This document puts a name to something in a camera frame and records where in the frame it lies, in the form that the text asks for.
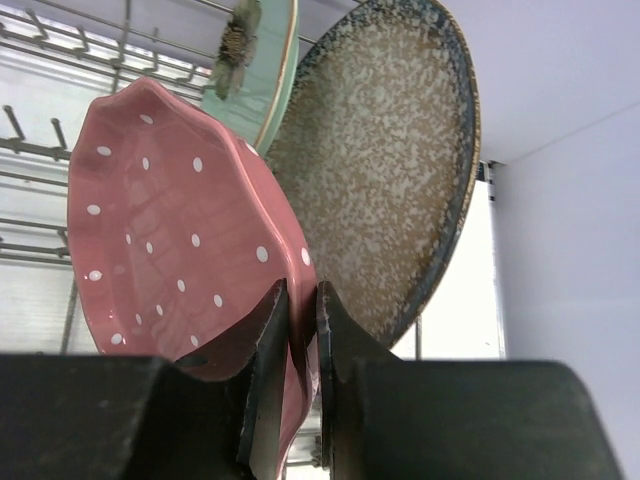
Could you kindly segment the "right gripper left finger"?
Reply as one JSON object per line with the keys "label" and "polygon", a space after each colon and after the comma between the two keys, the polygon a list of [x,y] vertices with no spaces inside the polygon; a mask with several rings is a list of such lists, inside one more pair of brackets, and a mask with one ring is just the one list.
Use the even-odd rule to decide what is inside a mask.
{"label": "right gripper left finger", "polygon": [[274,475],[288,349],[289,297],[276,281],[244,318],[177,360],[207,390],[189,402],[196,475]]}

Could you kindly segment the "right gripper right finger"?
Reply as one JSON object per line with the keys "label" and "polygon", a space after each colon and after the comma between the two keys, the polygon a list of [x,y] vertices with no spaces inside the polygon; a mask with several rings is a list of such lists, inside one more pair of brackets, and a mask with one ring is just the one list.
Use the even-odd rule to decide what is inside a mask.
{"label": "right gripper right finger", "polygon": [[322,397],[321,464],[329,470],[363,470],[365,430],[356,365],[399,358],[350,316],[328,281],[318,284],[316,328]]}

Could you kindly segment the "pink dotted scalloped plate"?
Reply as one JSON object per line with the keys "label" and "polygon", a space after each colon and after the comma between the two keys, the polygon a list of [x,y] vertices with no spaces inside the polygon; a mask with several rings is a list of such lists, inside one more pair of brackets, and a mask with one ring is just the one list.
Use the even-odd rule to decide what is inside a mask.
{"label": "pink dotted scalloped plate", "polygon": [[283,468],[319,384],[317,277],[302,228],[256,149],[148,78],[97,98],[69,164],[67,237],[104,355],[177,360],[286,280]]}

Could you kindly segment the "speckled beige round plate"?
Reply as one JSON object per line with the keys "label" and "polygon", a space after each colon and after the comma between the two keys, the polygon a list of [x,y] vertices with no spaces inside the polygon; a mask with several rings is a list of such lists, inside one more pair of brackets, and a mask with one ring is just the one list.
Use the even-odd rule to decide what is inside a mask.
{"label": "speckled beige round plate", "polygon": [[266,161],[318,277],[386,347],[448,267],[480,143],[470,50],[437,1],[365,1],[297,67]]}

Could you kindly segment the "mint green flower plate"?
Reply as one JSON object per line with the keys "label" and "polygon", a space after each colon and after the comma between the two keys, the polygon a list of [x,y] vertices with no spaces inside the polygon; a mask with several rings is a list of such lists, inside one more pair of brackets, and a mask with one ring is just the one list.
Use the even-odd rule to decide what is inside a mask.
{"label": "mint green flower plate", "polygon": [[299,2],[236,1],[221,31],[200,108],[265,156],[297,68]]}

